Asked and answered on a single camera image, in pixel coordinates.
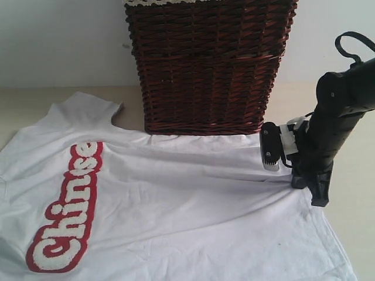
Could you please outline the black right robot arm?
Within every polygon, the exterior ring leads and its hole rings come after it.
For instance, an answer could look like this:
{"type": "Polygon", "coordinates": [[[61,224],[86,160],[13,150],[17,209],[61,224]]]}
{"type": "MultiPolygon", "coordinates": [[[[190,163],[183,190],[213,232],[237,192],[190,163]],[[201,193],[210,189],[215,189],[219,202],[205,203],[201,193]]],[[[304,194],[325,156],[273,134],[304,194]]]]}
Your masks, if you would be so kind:
{"type": "Polygon", "coordinates": [[[374,60],[324,74],[318,80],[316,98],[310,120],[295,133],[298,154],[291,157],[292,186],[307,187],[311,204],[325,207],[335,156],[359,120],[374,110],[374,60]]]}

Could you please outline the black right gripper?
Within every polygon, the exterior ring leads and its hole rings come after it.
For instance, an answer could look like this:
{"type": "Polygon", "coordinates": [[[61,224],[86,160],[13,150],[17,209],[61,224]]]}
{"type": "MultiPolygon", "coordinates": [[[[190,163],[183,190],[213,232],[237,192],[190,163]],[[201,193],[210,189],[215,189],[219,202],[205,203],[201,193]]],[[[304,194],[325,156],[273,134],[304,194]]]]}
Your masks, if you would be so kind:
{"type": "Polygon", "coordinates": [[[298,153],[291,157],[291,186],[293,189],[304,189],[309,182],[312,206],[327,206],[333,160],[363,116],[363,112],[330,116],[316,109],[310,120],[303,122],[297,130],[298,153]]]}

